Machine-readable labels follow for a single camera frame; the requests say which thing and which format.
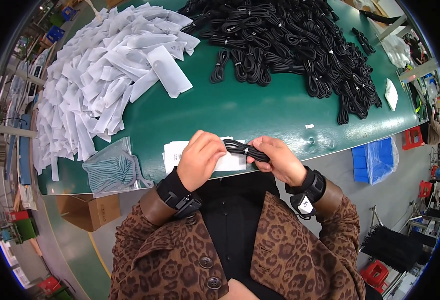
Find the red plastic stool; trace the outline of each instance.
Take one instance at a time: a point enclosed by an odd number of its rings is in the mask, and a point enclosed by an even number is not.
[[[419,198],[423,198],[423,197],[428,198],[430,196],[430,193],[432,192],[432,186],[433,186],[433,183],[422,180],[420,182],[420,195],[418,195],[418,197]]]
[[[418,141],[414,141],[413,136],[410,133],[418,132]],[[405,140],[407,141],[406,145],[403,146],[403,150],[407,151],[416,147],[420,147],[423,144],[423,138],[421,137],[420,126],[410,128],[405,131]]]
[[[361,277],[375,289],[383,287],[389,273],[379,260],[372,262],[366,269],[360,271]]]
[[[432,166],[432,177],[435,177],[435,172],[436,172],[437,169],[438,169],[437,165],[433,165]]]
[[[379,291],[381,294],[383,294],[383,292],[386,290],[387,287],[388,287],[388,284],[386,282],[384,282],[381,286],[374,287],[374,289]]]

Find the green table surface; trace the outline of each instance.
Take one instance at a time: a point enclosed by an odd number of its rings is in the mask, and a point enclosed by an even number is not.
[[[373,26],[360,16],[357,9],[340,0],[328,2],[340,17],[337,25],[343,28],[347,41],[359,45],[351,32],[351,28],[355,27],[365,33],[372,45],[378,43]],[[132,0],[120,5],[119,11],[143,3],[145,1]],[[153,0],[150,4],[177,10],[185,4],[185,0]],[[134,103],[128,103],[123,114],[125,130],[113,135],[112,142],[130,136],[132,152],[140,161],[144,177],[158,182],[165,177],[162,159],[164,144],[188,141],[198,129],[247,141],[261,135],[277,137],[300,160],[306,160],[366,144],[417,126],[419,121],[411,97],[403,91],[397,77],[397,68],[391,64],[381,45],[375,48],[376,53],[368,57],[368,64],[373,67],[372,80],[383,107],[372,107],[364,120],[350,115],[349,123],[339,126],[339,97],[336,94],[326,99],[310,97],[302,75],[273,74],[271,84],[260,87],[236,81],[233,65],[229,63],[225,69],[225,80],[211,84],[209,78],[220,47],[211,46],[202,40],[192,57],[185,55],[184,61],[177,60],[193,88],[177,99],[172,99],[158,81]],[[395,111],[390,109],[385,99],[387,77],[393,81],[398,92]],[[306,129],[305,125],[309,124],[314,127]],[[109,145],[98,137],[93,141],[97,150]],[[87,173],[81,164],[59,158],[60,181],[51,180],[51,168],[47,167],[38,176],[41,193],[90,193]],[[249,165],[243,171],[217,171],[212,177],[253,170],[255,167]]]

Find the black wrist strap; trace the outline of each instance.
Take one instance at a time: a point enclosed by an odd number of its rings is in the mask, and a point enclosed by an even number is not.
[[[325,193],[325,177],[323,177],[317,170],[312,171],[309,167],[305,166],[307,170],[307,176],[301,186],[291,187],[285,183],[285,191],[288,194],[298,195],[306,192],[309,196],[310,202],[314,204],[323,197]]]
[[[183,183],[181,183],[176,166],[173,168],[173,171],[157,185],[157,193],[169,207],[175,209],[177,209],[177,204],[183,198],[192,194],[183,186]]]

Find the gray floor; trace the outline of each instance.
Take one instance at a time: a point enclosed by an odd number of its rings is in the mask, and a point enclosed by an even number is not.
[[[38,228],[36,237],[38,246],[43,255],[43,260],[49,269],[49,272],[57,279],[60,279],[69,287],[69,291],[77,300],[90,300],[80,287],[75,276],[73,276],[70,267],[68,267],[57,241],[51,230],[51,226],[45,210],[45,204],[41,197],[37,198],[37,210],[32,210],[33,219]]]
[[[409,218],[411,207],[409,203],[418,198],[419,183],[421,180],[430,178],[431,146],[425,145],[402,150],[402,134],[397,134],[398,152],[400,155],[397,171],[387,177],[383,182],[371,186],[362,182],[353,181],[353,160],[351,150],[318,157],[304,161],[311,169],[317,169],[343,189],[351,201],[357,206],[361,221],[360,241],[367,234],[372,220],[370,207],[377,205],[377,212],[383,224],[393,230],[400,230]],[[281,198],[289,203],[290,195],[285,192],[282,182],[277,181]],[[120,195],[121,218],[102,226],[93,232],[93,238],[98,251],[106,266],[111,271],[113,255],[111,249],[115,243],[115,228],[120,225],[131,211],[132,206],[138,202],[141,195],[146,191],[140,190]],[[301,220],[315,235],[318,236],[321,226],[315,218],[310,221]],[[358,268],[367,262],[367,255],[361,254],[358,260]]]

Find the window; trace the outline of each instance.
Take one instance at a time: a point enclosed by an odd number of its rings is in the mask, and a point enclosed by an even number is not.
[[[13,273],[24,288],[25,286],[30,284],[30,281],[28,280],[28,278],[26,278],[25,273],[23,273],[22,271],[22,268],[18,267],[13,269]]]

